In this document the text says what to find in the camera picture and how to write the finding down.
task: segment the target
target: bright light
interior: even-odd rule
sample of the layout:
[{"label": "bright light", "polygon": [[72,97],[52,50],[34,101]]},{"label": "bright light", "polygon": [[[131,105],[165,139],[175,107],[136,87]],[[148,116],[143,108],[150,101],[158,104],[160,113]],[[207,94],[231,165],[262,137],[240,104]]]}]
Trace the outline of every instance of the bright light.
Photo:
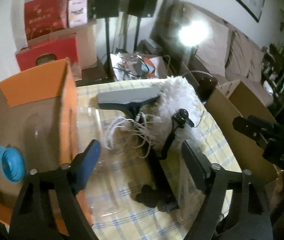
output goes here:
[{"label": "bright light", "polygon": [[202,21],[192,22],[180,30],[179,36],[185,46],[200,44],[209,35],[208,27]]}]

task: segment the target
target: red gift box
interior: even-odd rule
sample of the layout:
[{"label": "red gift box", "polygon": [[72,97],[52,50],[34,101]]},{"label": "red gift box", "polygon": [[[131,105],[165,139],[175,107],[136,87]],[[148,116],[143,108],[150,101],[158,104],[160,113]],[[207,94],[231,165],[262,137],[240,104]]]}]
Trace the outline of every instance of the red gift box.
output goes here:
[{"label": "red gift box", "polygon": [[44,63],[69,58],[75,79],[81,80],[81,70],[78,64],[77,40],[75,34],[61,36],[54,40],[39,42],[33,46],[21,49],[16,55],[20,70],[42,65]]},{"label": "red gift box", "polygon": [[68,0],[34,0],[24,5],[27,40],[66,29]]}]

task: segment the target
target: plaid tablecloth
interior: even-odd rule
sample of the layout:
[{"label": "plaid tablecloth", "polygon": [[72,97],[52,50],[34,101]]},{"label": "plaid tablecloth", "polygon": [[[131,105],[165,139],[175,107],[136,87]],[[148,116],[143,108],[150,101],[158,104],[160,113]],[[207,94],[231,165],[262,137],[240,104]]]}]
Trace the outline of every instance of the plaid tablecloth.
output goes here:
[{"label": "plaid tablecloth", "polygon": [[[120,111],[98,109],[98,93],[150,87],[161,81],[163,80],[134,80],[79,87],[77,125],[80,152],[91,139],[100,139],[101,133],[115,117],[124,116]],[[205,110],[202,104],[196,107]],[[227,170],[240,171],[226,139],[208,112],[205,112],[199,127],[203,145],[201,150],[211,163],[219,163]],[[178,188],[179,158],[179,155],[169,154],[167,160],[161,161],[173,192],[177,192]],[[122,154],[102,151],[98,167],[85,190],[86,199],[92,206],[93,229],[99,239],[180,240],[185,237],[200,206],[192,207],[186,222],[180,224],[176,219],[176,211],[170,214],[160,212],[157,208],[147,208],[133,200],[144,184],[154,185],[144,159],[129,151]],[[189,190],[191,202],[197,203],[204,199],[194,184]],[[232,193],[228,191],[222,214],[228,212],[231,196]]]}]

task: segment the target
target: screw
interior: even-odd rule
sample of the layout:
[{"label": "screw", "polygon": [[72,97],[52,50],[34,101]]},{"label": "screw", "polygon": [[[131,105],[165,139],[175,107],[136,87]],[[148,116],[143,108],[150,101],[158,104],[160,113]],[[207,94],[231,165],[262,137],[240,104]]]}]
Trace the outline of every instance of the screw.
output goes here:
[{"label": "screw", "polygon": [[30,175],[35,175],[36,173],[38,173],[38,170],[37,169],[31,169],[29,171]]},{"label": "screw", "polygon": [[67,170],[70,167],[71,167],[71,164],[69,164],[69,163],[64,163],[64,164],[61,165],[62,170]]},{"label": "screw", "polygon": [[244,170],[243,172],[244,172],[244,174],[246,174],[246,175],[252,175],[252,172],[251,172],[250,170]]},{"label": "screw", "polygon": [[220,169],[221,169],[221,165],[218,164],[218,163],[213,163],[213,164],[211,165],[211,167],[212,167],[214,170],[220,170]]}]

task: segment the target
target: blue collapsible funnel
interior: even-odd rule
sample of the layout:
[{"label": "blue collapsible funnel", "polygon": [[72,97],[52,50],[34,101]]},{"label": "blue collapsible funnel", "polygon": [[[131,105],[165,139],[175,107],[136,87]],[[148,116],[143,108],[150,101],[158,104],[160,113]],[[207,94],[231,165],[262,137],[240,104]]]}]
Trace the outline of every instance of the blue collapsible funnel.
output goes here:
[{"label": "blue collapsible funnel", "polygon": [[5,178],[11,183],[17,183],[25,176],[24,160],[15,148],[0,146],[0,168]]}]

